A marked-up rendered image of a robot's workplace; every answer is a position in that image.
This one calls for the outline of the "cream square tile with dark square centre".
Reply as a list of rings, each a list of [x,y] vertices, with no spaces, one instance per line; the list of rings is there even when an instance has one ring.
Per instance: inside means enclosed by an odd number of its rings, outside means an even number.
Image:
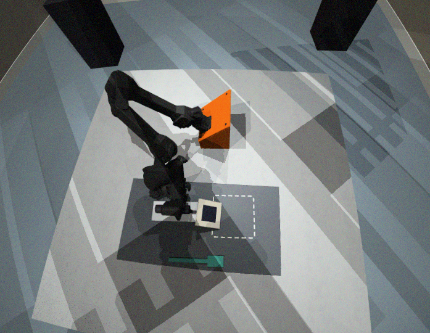
[[[195,226],[220,228],[221,203],[198,199]]]

